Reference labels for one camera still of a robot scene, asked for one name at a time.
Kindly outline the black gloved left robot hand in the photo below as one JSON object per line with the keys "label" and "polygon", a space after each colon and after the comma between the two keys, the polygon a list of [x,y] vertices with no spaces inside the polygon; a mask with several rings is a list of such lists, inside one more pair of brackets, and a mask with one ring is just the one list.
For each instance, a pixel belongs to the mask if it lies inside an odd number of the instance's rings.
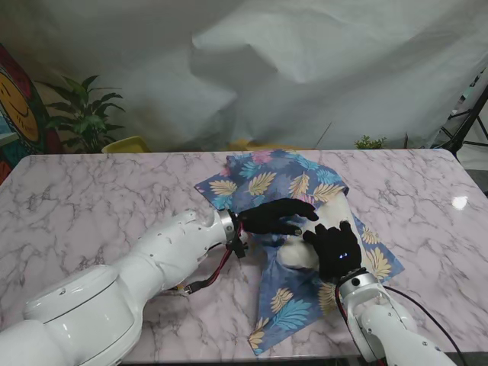
{"label": "black gloved left robot hand", "polygon": [[237,218],[248,233],[299,236],[302,233],[300,227],[284,222],[285,218],[295,215],[310,221],[319,219],[312,204],[295,198],[282,198],[263,203],[242,211]]}

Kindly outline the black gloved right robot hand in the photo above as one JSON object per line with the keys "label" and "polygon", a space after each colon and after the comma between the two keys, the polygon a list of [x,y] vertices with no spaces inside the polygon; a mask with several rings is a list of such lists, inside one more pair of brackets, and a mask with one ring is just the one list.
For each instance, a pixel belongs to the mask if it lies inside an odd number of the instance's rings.
{"label": "black gloved right robot hand", "polygon": [[307,230],[303,240],[315,250],[319,259],[319,277],[323,282],[337,282],[349,272],[361,267],[361,247],[346,220],[339,227],[325,228],[318,224],[315,231]]}

